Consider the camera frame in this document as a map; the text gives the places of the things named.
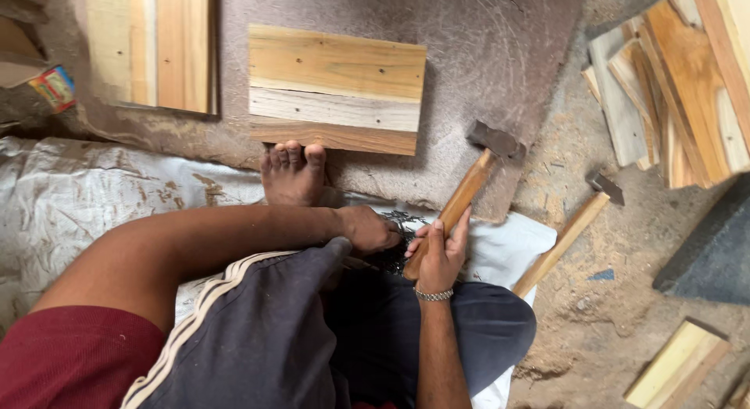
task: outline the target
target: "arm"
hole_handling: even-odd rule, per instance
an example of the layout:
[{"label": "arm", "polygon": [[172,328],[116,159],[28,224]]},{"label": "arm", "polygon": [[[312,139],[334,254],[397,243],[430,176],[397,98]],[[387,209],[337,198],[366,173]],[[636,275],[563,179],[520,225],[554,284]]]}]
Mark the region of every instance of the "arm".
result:
[{"label": "arm", "polygon": [[177,287],[251,254],[323,245],[347,237],[372,252],[400,240],[396,226],[366,206],[342,209],[235,205],[159,214],[97,239],[32,308],[98,305],[174,325]]},{"label": "arm", "polygon": [[[416,288],[420,292],[440,293],[453,287],[458,271],[464,265],[470,212],[471,207],[466,209],[452,237],[445,242],[443,222],[439,219],[417,231],[417,236],[427,234],[430,243],[430,250],[419,266]],[[409,244],[407,257],[413,255],[422,240],[417,239]],[[428,302],[420,299],[419,308],[421,328],[417,409],[470,409],[471,398],[458,357],[450,300]]]}]

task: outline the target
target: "bare foot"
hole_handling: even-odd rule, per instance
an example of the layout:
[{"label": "bare foot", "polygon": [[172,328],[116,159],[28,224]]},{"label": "bare foot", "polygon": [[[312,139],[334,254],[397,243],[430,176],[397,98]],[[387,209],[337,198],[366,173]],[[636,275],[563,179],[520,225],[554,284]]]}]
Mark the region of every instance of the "bare foot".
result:
[{"label": "bare foot", "polygon": [[308,145],[305,154],[296,141],[276,144],[260,159],[260,181],[268,204],[317,205],[323,192],[325,150]]}]

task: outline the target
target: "hammer head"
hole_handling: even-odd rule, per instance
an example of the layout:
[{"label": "hammer head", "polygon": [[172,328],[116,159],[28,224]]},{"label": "hammer head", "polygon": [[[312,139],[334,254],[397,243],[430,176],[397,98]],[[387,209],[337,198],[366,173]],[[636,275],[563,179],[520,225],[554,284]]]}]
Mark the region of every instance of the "hammer head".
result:
[{"label": "hammer head", "polygon": [[586,182],[588,182],[596,191],[604,192],[609,195],[611,202],[620,205],[625,204],[623,190],[615,185],[614,182],[602,176],[601,173],[596,171],[589,173],[586,175]]},{"label": "hammer head", "polygon": [[519,143],[515,136],[499,129],[490,129],[480,121],[466,132],[466,139],[478,145],[483,145],[493,153],[511,160],[521,160],[526,157],[526,145]]}]

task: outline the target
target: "metal bracelet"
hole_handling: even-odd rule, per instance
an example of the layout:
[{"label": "metal bracelet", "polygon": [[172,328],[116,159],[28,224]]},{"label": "metal bracelet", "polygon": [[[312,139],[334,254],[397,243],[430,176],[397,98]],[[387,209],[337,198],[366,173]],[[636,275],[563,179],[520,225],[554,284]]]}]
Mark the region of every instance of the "metal bracelet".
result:
[{"label": "metal bracelet", "polygon": [[442,301],[445,299],[450,299],[451,296],[453,296],[453,288],[450,288],[448,290],[445,290],[445,292],[440,293],[422,293],[417,288],[412,288],[414,290],[414,293],[417,295],[417,298],[423,300],[423,301]]}]

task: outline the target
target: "hand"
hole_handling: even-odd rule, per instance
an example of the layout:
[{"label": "hand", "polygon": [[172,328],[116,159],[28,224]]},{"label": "hand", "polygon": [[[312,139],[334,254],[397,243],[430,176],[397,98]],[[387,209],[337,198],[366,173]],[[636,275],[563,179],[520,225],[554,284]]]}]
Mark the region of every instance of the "hand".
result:
[{"label": "hand", "polygon": [[341,216],[344,236],[360,254],[393,248],[401,241],[398,224],[380,217],[367,205],[342,207],[336,212]]},{"label": "hand", "polygon": [[409,243],[405,257],[414,255],[422,241],[427,237],[430,248],[419,265],[419,280],[416,288],[422,293],[440,293],[453,288],[458,272],[466,259],[466,237],[469,235],[469,217],[471,205],[461,215],[450,238],[443,241],[443,221],[435,221],[423,226],[417,232],[417,238]]}]

